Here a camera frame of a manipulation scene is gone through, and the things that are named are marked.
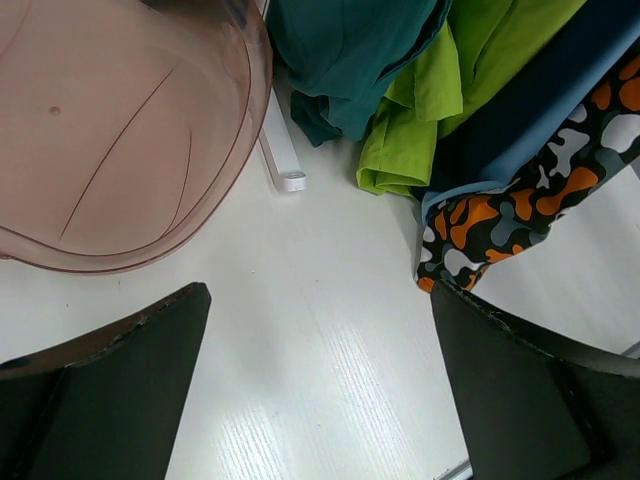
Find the folded clothes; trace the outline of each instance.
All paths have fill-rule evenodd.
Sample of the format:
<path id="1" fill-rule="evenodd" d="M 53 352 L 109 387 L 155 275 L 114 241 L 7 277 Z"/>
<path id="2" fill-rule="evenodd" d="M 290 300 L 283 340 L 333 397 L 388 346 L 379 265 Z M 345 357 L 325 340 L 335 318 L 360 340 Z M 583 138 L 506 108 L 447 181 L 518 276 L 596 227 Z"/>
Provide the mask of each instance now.
<path id="1" fill-rule="evenodd" d="M 491 100 L 585 2 L 456 0 L 449 23 L 460 57 L 464 109 L 441 122 L 439 136 L 449 135 Z"/>
<path id="2" fill-rule="evenodd" d="M 638 37 L 640 2 L 587 2 L 490 102 L 438 142 L 429 187 L 413 191 L 423 220 L 448 198 L 507 185 Z"/>
<path id="3" fill-rule="evenodd" d="M 505 188 L 434 209 L 417 280 L 471 289 L 487 268 L 543 241 L 578 205 L 640 156 L 640 56 L 626 55 Z"/>
<path id="4" fill-rule="evenodd" d="M 438 121 L 460 112 L 458 53 L 445 24 L 380 102 L 356 172 L 358 186 L 401 195 L 411 195 L 410 187 L 427 186 Z"/>
<path id="5" fill-rule="evenodd" d="M 267 24 L 313 145 L 361 140 L 400 70 L 440 31 L 451 0 L 273 0 Z"/>
<path id="6" fill-rule="evenodd" d="M 362 152 L 358 185 L 373 193 L 401 194 L 429 185 L 437 139 L 491 100 L 585 1 L 456 0 L 451 29 L 443 29 L 390 88 L 411 89 L 404 97 L 414 93 L 414 102 L 406 105 L 387 93 L 391 101 L 380 103 Z M 455 159 L 451 164 L 455 168 Z"/>

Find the camouflage pattern fabric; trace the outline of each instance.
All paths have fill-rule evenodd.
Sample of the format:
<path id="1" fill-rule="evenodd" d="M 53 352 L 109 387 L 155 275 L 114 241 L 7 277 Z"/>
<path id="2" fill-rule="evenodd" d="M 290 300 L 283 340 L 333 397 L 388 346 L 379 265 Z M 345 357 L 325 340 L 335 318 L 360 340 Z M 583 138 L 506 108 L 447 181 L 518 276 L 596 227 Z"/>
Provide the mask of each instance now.
<path id="1" fill-rule="evenodd" d="M 554 221 L 640 156 L 640 56 L 626 56 L 505 188 L 449 199 L 425 227 L 417 281 L 471 290 L 490 265 L 543 241 Z"/>

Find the pink translucent plastic bin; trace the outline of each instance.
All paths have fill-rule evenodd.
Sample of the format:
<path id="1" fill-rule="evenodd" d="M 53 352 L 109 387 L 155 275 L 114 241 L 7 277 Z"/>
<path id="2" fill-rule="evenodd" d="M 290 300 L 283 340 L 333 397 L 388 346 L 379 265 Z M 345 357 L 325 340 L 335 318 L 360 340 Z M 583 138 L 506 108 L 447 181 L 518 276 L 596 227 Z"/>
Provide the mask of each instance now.
<path id="1" fill-rule="evenodd" d="M 0 253 L 98 273 L 171 252 L 237 178 L 270 88 L 251 0 L 0 0 Z"/>

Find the white table surface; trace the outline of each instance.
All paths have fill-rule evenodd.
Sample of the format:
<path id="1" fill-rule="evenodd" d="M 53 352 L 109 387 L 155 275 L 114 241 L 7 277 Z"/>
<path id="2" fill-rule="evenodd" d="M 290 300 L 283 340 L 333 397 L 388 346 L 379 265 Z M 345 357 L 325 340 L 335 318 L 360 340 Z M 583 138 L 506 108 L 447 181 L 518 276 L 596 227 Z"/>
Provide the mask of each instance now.
<path id="1" fill-rule="evenodd" d="M 353 186 L 348 142 L 293 129 L 309 189 L 261 154 L 196 237 L 122 275 L 0 264 L 0 361 L 126 316 L 192 282 L 213 303 L 168 480 L 427 479 L 466 457 L 409 200 Z M 640 188 L 629 169 L 477 293 L 588 343 L 640 339 Z"/>

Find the white plastic stand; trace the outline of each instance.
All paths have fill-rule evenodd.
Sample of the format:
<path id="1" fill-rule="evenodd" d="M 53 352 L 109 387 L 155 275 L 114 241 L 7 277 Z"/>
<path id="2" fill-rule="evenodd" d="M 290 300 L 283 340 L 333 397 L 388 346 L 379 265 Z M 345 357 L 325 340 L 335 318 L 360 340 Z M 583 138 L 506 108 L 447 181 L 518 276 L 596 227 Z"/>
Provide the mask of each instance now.
<path id="1" fill-rule="evenodd" d="M 263 17 L 266 17 L 269 0 L 257 0 L 257 3 L 262 7 Z M 298 155 L 284 121 L 284 113 L 273 88 L 259 141 L 271 179 L 278 191 L 299 192 L 307 188 L 307 176 L 300 168 Z"/>

